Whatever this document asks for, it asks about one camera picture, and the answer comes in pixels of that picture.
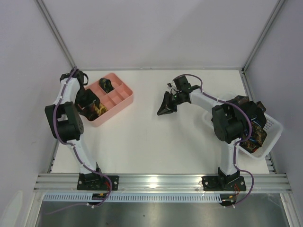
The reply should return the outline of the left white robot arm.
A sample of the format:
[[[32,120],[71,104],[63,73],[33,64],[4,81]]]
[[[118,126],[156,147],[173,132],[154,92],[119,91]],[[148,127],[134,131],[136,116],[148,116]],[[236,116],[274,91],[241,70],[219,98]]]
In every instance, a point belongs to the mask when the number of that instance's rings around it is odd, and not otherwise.
[[[87,74],[77,67],[62,74],[59,94],[52,105],[45,107],[45,115],[53,136],[71,150],[79,165],[77,190],[93,191],[101,189],[104,178],[85,144],[81,117],[96,119],[95,107],[99,106],[100,99],[90,89],[85,89],[87,83]]]

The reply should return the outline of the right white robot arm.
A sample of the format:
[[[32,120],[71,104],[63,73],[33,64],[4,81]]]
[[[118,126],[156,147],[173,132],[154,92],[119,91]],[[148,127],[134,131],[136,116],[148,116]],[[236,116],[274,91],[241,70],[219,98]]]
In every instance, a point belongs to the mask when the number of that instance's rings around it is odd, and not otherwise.
[[[223,101],[203,90],[203,85],[191,85],[188,74],[181,74],[168,83],[157,115],[177,112],[183,103],[197,105],[212,116],[213,129],[221,141],[221,164],[216,176],[202,179],[205,191],[232,191],[241,181],[241,170],[237,166],[238,144],[248,140],[252,126],[248,116],[236,100]]]

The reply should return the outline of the dark red patterned tie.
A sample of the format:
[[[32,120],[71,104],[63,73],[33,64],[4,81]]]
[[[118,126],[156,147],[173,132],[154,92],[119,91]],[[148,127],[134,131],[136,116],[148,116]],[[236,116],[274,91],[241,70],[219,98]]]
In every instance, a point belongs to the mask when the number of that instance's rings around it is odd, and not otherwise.
[[[86,118],[89,121],[94,121],[101,116],[100,113],[100,103],[93,103],[87,108]]]

